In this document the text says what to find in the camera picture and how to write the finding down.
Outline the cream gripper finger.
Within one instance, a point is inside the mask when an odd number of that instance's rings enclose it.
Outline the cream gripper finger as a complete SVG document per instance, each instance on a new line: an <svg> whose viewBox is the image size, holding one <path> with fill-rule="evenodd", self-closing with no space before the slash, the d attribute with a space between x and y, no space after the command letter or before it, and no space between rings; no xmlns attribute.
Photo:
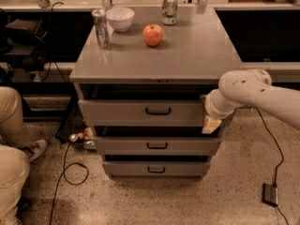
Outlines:
<svg viewBox="0 0 300 225"><path fill-rule="evenodd" d="M221 125L221 120L206 115L204 117L204 124L202 128L203 134L211 134L213 133L219 126Z"/></svg>

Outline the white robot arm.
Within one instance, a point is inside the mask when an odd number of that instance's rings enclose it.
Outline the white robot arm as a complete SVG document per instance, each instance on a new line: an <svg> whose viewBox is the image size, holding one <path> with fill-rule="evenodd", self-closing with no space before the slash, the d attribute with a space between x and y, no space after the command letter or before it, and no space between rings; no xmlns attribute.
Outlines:
<svg viewBox="0 0 300 225"><path fill-rule="evenodd" d="M300 92L274 86L269 73L263 69L226 72L219 79L218 89L203 98L206 110L203 134L213 133L223 119L246 105L300 128Z"/></svg>

